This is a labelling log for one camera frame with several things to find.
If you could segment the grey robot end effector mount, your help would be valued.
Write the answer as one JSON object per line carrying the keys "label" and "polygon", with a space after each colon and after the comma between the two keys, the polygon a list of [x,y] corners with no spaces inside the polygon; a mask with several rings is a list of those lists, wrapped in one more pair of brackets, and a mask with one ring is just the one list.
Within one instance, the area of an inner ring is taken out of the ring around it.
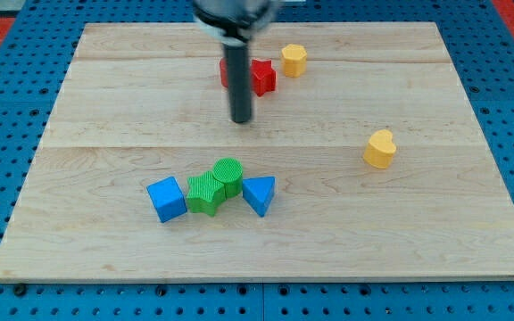
{"label": "grey robot end effector mount", "polygon": [[193,0],[195,22],[222,44],[243,46],[275,20],[278,0]]}

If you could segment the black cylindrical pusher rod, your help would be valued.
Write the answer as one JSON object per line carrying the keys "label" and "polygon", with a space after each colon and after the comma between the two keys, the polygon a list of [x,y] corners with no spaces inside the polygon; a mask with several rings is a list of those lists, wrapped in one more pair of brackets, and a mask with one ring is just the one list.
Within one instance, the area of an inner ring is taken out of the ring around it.
{"label": "black cylindrical pusher rod", "polygon": [[224,45],[223,53],[230,119],[237,124],[249,122],[253,117],[253,99],[248,45]]}

